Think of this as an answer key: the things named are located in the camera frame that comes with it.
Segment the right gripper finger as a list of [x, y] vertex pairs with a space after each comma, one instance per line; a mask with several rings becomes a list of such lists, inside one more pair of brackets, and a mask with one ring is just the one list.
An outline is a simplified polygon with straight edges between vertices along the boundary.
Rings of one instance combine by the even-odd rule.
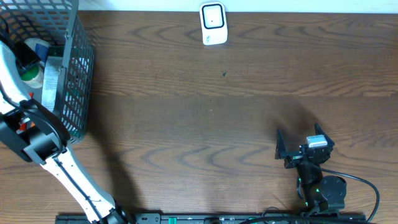
[[275, 159], [285, 159], [286, 158], [286, 147], [284, 144], [284, 140], [282, 137], [281, 131], [278, 129], [277, 130], [277, 144], [276, 144], [276, 149], [275, 149]]
[[315, 127], [315, 134], [323, 135], [323, 137], [325, 138], [325, 140], [327, 142], [328, 147], [335, 146], [335, 142], [322, 130], [321, 126], [318, 123], [315, 123], [314, 127]]

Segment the blue white yogurt cup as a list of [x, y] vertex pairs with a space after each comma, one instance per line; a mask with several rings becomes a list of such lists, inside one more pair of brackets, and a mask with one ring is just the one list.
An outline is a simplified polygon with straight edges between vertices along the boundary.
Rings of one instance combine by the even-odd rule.
[[24, 42], [39, 56], [43, 63], [46, 62], [51, 46], [48, 42], [38, 38], [29, 38]]

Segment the green lid jar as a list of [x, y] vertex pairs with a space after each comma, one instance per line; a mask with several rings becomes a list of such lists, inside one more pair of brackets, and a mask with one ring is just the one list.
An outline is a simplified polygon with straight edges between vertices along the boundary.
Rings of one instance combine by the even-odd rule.
[[39, 64], [24, 71], [20, 77], [22, 81], [31, 88], [42, 88], [44, 83], [44, 71]]

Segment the green white glove package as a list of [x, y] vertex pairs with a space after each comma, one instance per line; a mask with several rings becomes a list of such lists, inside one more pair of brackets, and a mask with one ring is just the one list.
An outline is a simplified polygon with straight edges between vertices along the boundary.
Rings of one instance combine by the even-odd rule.
[[41, 104], [57, 116], [62, 113], [70, 68], [70, 50], [64, 50], [64, 46], [50, 46], [44, 68]]

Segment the small orange box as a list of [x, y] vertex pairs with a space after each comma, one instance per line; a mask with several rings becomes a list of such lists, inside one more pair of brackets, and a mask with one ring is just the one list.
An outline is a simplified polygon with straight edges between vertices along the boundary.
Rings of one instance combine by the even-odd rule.
[[35, 123], [32, 121], [27, 121], [25, 123], [21, 123], [19, 131], [23, 132], [29, 128], [32, 128], [33, 126], [35, 126]]

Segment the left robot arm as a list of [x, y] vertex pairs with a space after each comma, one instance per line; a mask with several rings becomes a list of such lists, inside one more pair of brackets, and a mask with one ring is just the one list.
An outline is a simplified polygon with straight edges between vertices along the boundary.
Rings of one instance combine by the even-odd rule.
[[12, 45], [1, 37], [1, 142], [24, 161], [51, 173], [90, 223], [134, 223], [76, 158], [62, 122], [24, 89], [20, 70], [28, 70], [39, 60], [24, 42]]

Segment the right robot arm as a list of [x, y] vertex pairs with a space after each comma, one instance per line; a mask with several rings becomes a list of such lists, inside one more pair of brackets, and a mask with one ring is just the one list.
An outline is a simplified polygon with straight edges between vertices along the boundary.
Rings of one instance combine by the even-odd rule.
[[334, 145], [319, 124], [315, 125], [315, 135], [307, 137], [297, 151], [288, 151], [281, 131], [277, 132], [275, 158], [284, 160], [286, 169], [297, 170], [297, 193], [305, 200], [303, 214], [307, 217], [338, 213], [345, 207], [346, 181], [335, 175], [324, 176], [320, 167], [330, 158]]

